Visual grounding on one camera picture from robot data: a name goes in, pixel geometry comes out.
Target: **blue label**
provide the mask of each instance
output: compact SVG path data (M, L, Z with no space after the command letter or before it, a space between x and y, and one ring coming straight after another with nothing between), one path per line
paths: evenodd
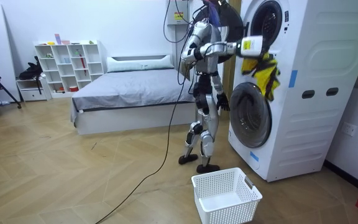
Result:
M257 162L259 162L259 158L258 158L253 152L251 152L251 156L252 156L252 158L254 158Z
M293 88L295 86L295 81L296 81L297 75L298 75L298 71L292 70L289 88Z

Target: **electrical socket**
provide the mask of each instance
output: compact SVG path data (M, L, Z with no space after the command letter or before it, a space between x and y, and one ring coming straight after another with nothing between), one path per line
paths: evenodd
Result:
M356 134L357 126L354 124L349 124L347 122L343 122L342 132L347 134L348 136L354 136Z

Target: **plastic basket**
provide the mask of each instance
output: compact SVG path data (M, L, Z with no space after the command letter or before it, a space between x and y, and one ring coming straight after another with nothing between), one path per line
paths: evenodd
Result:
M262 194L240 168L191 178L203 224L238 224L254 218Z

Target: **bed frame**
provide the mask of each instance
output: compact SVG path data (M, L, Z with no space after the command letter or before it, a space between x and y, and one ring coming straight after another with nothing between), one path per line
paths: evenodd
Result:
M165 55L118 56L116 60L145 60ZM168 126L174 105L143 106L78 113L75 126L78 134L96 134L142 128ZM190 124L196 120L195 103L177 104L172 125Z

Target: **washing machine door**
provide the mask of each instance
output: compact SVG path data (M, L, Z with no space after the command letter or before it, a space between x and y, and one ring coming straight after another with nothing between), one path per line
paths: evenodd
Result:
M250 82L238 85L230 107L230 122L238 140L249 148L265 144L272 129L272 114L258 86Z
M282 8L276 0L264 1L258 5L259 2L256 1L249 9L247 35L262 35L265 43L271 46L280 33L283 22Z

